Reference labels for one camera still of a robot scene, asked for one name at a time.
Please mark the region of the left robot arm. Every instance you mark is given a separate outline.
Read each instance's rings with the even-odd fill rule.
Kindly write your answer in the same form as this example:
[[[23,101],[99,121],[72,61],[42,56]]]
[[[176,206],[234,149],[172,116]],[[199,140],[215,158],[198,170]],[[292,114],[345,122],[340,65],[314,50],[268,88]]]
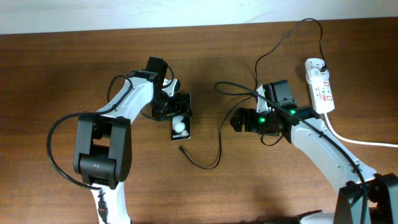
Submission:
[[[178,80],[166,80],[169,65],[150,57],[145,69],[124,76],[125,84],[106,106],[78,117],[73,168],[93,197],[100,223],[131,223],[124,182],[131,170],[131,125],[146,105],[155,121],[192,117],[191,95]]]

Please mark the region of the black flip smartphone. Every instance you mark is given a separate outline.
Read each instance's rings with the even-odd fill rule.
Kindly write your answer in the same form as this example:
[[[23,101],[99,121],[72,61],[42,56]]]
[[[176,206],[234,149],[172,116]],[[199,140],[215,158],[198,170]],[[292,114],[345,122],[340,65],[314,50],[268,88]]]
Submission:
[[[191,117],[174,116],[172,118],[172,141],[181,141],[191,138]]]

